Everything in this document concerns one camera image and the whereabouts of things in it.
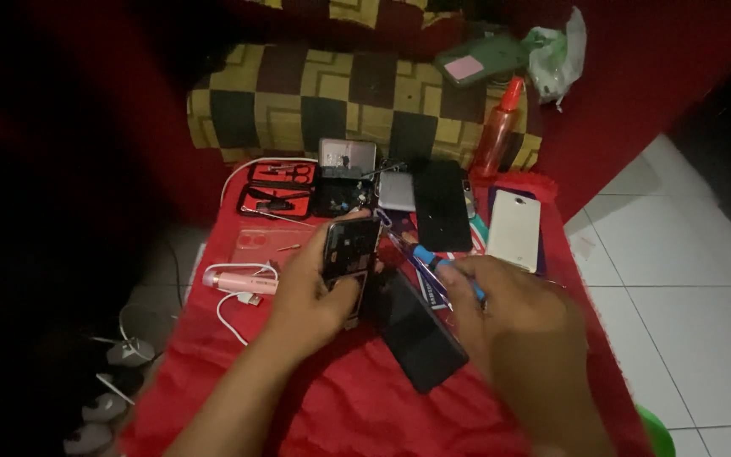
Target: blue screwdriver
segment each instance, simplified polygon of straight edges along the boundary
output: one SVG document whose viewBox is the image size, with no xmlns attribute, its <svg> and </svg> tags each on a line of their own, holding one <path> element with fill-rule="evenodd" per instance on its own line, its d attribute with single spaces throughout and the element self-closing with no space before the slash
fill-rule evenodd
<svg viewBox="0 0 731 457">
<path fill-rule="evenodd" d="M 400 237 L 397 234 L 394 234 L 393 232 L 388 232 L 388 237 L 391 238 L 391 241 L 394 243 L 395 246 L 400 247 L 403 251 L 408 251 L 411 254 L 413 254 L 415 257 L 420 259 L 422 262 L 424 262 L 432 272 L 435 273 L 436 267 L 439 265 L 450 265 L 450 260 L 442 259 L 440 256 L 430 252 L 429 250 L 425 249 L 425 247 L 421 244 L 413 244 L 406 242 L 402 237 Z M 475 283 L 475 281 L 471 281 L 473 284 L 473 290 L 475 291 L 475 296 L 478 298 L 479 303 L 484 303 L 484 291 L 481 290 L 481 288 L 478 286 L 478 284 Z"/>
</svg>

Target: right hand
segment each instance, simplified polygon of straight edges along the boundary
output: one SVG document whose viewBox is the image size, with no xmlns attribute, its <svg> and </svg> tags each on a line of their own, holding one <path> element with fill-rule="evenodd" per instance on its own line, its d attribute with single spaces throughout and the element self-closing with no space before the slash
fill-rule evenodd
<svg viewBox="0 0 731 457">
<path fill-rule="evenodd" d="M 436 274 L 464 350 L 524 426 L 595 409 L 583 316 L 560 286 L 488 255 L 439 265 Z M 484 311 L 467 276 L 486 294 Z"/>
</svg>

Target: white plastic bag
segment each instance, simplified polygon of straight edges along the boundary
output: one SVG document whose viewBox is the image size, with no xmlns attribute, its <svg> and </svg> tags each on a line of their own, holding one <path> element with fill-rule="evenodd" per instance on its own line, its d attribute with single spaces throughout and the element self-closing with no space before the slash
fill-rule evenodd
<svg viewBox="0 0 731 457">
<path fill-rule="evenodd" d="M 572 83 L 583 74 L 585 61 L 585 22 L 583 15 L 574 7 L 566 32 L 551 28 L 535 27 L 522 41 L 529 53 L 529 74 L 540 94 L 540 102 L 561 101 Z"/>
</svg>

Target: pink device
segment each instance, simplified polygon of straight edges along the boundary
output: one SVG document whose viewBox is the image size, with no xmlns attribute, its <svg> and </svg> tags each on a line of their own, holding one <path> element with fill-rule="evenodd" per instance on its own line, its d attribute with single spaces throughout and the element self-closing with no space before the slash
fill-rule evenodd
<svg viewBox="0 0 731 457">
<path fill-rule="evenodd" d="M 202 276 L 202 284 L 217 289 L 233 292 L 249 292 L 251 294 L 275 295 L 278 281 L 258 276 L 237 275 L 235 273 L 219 273 L 208 270 Z"/>
</svg>

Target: hand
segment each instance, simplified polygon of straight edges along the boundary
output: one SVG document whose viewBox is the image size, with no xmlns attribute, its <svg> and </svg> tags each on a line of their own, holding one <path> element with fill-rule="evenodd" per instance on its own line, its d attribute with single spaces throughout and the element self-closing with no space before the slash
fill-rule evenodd
<svg viewBox="0 0 731 457">
<path fill-rule="evenodd" d="M 588 386 L 583 316 L 563 289 L 488 255 L 437 275 L 464 350 L 530 439 L 569 454 L 610 451 Z M 466 276 L 484 290 L 485 311 Z"/>
<path fill-rule="evenodd" d="M 354 212 L 318 226 L 280 275 L 272 313 L 261 336 L 278 339 L 279 347 L 288 351 L 292 361 L 300 362 L 326 346 L 351 314 L 360 284 L 345 278 L 328 291 L 321 278 L 323 247 L 332 222 L 369 214 L 368 210 Z"/>
</svg>

